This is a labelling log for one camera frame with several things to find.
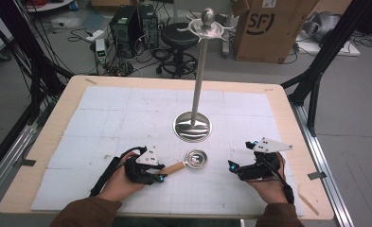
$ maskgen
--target metal ball knob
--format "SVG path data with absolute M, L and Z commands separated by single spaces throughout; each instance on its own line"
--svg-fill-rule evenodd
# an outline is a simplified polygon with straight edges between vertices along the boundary
M 204 9 L 201 20 L 203 21 L 204 26 L 211 26 L 215 21 L 215 12 L 211 8 Z

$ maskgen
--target round metal base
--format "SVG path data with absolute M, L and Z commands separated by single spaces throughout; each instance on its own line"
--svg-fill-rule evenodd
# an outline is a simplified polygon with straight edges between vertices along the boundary
M 174 132 L 180 139 L 186 142 L 201 142 L 212 132 L 211 121 L 204 114 L 197 113 L 195 125 L 191 125 L 191 114 L 192 112 L 184 112 L 174 119 Z

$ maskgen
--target brown sleeve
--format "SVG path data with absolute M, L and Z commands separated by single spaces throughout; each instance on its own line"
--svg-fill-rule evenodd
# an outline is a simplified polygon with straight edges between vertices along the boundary
M 287 203 L 269 204 L 262 217 L 257 220 L 256 227 L 304 227 L 297 218 L 295 206 Z
M 121 202 L 90 197 L 70 202 L 52 221 L 50 227 L 111 226 Z

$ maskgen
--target metal pole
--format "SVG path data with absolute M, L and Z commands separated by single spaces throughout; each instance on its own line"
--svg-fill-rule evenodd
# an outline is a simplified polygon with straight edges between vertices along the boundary
M 201 89 L 203 86 L 207 47 L 208 47 L 208 39 L 202 39 L 201 47 L 200 47 L 200 58 L 198 59 L 197 80 L 195 81 L 194 100 L 192 102 L 192 113 L 191 113 L 191 125 L 192 126 L 195 125 L 195 120 L 197 118 L 197 112 L 198 112 L 198 104 L 200 103 L 200 94 L 201 94 Z

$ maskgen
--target hand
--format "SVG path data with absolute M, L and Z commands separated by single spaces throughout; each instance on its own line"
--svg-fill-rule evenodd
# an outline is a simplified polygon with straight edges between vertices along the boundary
M 280 160 L 279 173 L 285 181 L 284 164 L 285 160 L 280 153 L 277 153 Z M 272 203 L 288 203 L 286 196 L 283 192 L 283 184 L 276 176 L 265 178 L 261 181 L 246 181 L 250 184 L 259 194 L 259 196 L 268 204 Z
M 132 155 L 135 155 L 135 153 L 129 152 L 122 160 L 127 160 Z M 144 186 L 142 183 L 133 183 L 130 181 L 126 175 L 125 166 L 122 166 L 115 171 L 97 197 L 107 201 L 123 201 Z

